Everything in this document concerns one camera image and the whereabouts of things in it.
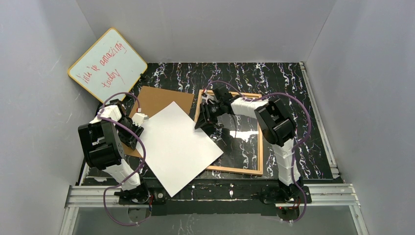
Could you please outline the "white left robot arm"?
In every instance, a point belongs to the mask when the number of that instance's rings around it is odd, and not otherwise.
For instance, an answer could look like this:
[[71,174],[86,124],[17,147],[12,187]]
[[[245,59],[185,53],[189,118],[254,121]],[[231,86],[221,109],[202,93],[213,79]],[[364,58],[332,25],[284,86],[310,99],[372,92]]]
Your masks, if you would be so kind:
[[135,149],[144,128],[142,124],[148,115],[137,109],[132,117],[127,116],[120,100],[112,100],[97,111],[95,118],[78,127],[78,134],[84,153],[84,159],[91,168],[97,168],[110,174],[127,193],[144,193],[137,172],[125,160],[123,146]]

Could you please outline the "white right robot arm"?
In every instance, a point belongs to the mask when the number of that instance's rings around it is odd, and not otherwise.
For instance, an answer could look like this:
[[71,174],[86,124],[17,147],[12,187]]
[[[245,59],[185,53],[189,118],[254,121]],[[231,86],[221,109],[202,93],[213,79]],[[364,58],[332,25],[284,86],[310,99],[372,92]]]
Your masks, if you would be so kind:
[[202,90],[198,108],[195,129],[204,131],[216,127],[218,118],[225,114],[255,119],[276,155],[278,180],[291,186],[300,179],[292,154],[296,125],[279,99],[232,94],[222,86],[211,92]]

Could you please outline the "printed colour photo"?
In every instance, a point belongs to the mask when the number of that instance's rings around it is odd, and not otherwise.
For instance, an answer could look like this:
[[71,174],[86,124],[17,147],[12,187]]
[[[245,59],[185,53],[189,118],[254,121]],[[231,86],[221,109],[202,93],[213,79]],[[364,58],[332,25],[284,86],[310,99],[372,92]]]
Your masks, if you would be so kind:
[[145,162],[171,197],[223,154],[175,102],[149,120],[155,135],[148,135]]

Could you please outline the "brown frame backing board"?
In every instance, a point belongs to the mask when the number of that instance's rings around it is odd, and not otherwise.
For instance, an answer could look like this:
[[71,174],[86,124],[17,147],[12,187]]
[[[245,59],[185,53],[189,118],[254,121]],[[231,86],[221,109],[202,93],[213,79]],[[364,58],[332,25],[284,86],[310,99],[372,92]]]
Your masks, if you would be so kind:
[[[189,114],[193,103],[194,94],[143,86],[139,92],[138,99],[140,101],[140,108],[142,113],[148,115],[149,118],[156,115],[172,102],[175,102],[190,118]],[[131,118],[137,112],[137,108],[138,104],[135,103],[130,113]],[[144,131],[140,135],[140,139],[146,149],[147,159],[151,157],[151,152],[149,151],[148,145],[146,143],[148,135],[155,135],[153,134],[150,125],[151,120],[145,121],[143,123]],[[137,144],[137,148],[135,150],[130,149],[126,145],[123,145],[123,147],[127,155],[142,158],[143,152],[140,143]]]

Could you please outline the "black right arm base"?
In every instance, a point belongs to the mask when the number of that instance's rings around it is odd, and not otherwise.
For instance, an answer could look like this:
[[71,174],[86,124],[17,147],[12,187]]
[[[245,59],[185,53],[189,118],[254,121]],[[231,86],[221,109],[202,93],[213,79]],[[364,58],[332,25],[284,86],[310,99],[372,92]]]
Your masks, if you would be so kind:
[[302,191],[294,184],[290,186],[265,186],[260,190],[259,200],[264,204],[284,204],[293,205],[295,202],[312,203],[311,193],[308,187],[303,186]]

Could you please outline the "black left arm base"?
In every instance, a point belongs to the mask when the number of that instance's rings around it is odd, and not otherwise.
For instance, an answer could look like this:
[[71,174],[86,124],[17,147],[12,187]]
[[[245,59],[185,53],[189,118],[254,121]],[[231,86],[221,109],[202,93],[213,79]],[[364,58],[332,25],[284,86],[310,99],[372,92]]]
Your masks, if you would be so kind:
[[115,192],[121,205],[162,205],[166,203],[167,192],[162,188],[150,188],[141,184],[135,189]]

